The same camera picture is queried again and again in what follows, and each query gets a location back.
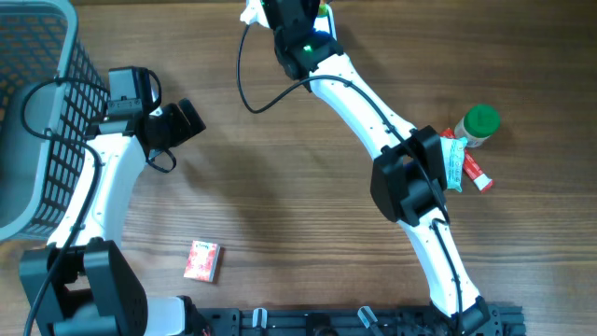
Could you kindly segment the pink tissue pack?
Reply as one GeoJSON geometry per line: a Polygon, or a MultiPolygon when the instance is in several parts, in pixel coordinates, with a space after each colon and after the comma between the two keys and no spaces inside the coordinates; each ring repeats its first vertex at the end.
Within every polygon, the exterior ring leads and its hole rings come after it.
{"type": "Polygon", "coordinates": [[[193,241],[187,259],[184,277],[212,283],[215,279],[219,252],[219,244],[193,241]]]}

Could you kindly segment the green snack packet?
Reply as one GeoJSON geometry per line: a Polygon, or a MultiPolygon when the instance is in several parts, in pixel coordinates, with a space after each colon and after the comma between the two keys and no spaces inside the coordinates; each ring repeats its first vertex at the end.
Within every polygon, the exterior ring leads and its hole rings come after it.
{"type": "Polygon", "coordinates": [[[318,6],[318,13],[317,13],[317,17],[318,18],[323,18],[328,14],[328,9],[327,9],[327,4],[325,1],[321,1],[319,6],[318,6]]]}

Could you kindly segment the teal packet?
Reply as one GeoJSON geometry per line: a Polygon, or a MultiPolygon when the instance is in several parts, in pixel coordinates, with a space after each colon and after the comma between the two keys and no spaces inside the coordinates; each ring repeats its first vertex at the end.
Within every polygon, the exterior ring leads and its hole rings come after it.
{"type": "Polygon", "coordinates": [[[441,137],[441,149],[447,188],[462,191],[463,164],[465,162],[466,138],[441,137]]]}

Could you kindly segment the red stick packet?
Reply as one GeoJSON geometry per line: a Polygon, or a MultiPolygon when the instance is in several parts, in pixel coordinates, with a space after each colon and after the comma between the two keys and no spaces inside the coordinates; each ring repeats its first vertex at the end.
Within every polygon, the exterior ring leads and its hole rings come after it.
{"type": "MultiPolygon", "coordinates": [[[[450,128],[444,130],[440,134],[441,137],[448,137],[454,138],[457,137],[454,134],[454,131],[450,128]]],[[[463,164],[463,175],[467,175],[471,181],[475,184],[479,191],[485,192],[489,190],[493,186],[493,180],[489,178],[480,168],[478,163],[475,159],[469,154],[467,148],[465,147],[465,162],[463,164]]]]}

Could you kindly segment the green lid jar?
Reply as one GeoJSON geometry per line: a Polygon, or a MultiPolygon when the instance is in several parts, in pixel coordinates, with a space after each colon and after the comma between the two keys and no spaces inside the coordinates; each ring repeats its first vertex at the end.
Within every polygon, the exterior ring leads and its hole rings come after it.
{"type": "Polygon", "coordinates": [[[480,147],[499,129],[501,117],[490,105],[475,105],[457,123],[454,134],[465,138],[468,147],[480,147]]]}

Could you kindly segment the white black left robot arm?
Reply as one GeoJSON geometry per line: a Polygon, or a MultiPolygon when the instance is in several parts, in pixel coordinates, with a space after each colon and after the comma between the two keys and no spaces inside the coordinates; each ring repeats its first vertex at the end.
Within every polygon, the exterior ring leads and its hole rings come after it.
{"type": "Polygon", "coordinates": [[[31,303],[24,333],[44,335],[204,335],[191,298],[150,299],[119,249],[132,187],[152,152],[170,153],[202,132],[192,103],[162,105],[155,73],[109,72],[109,99],[82,140],[46,131],[53,144],[85,151],[75,191],[46,248],[28,251],[20,278],[31,303]]]}

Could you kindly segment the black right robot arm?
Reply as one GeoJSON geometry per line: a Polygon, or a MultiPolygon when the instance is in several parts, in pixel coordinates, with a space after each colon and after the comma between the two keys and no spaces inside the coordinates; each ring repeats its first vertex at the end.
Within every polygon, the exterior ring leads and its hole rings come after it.
{"type": "Polygon", "coordinates": [[[249,1],[242,19],[271,29],[285,73],[332,107],[362,142],[372,159],[374,203],[409,237],[433,306],[454,333],[470,335],[490,315],[451,236],[441,139],[432,127],[399,117],[358,75],[329,10],[318,1],[249,1]]]}

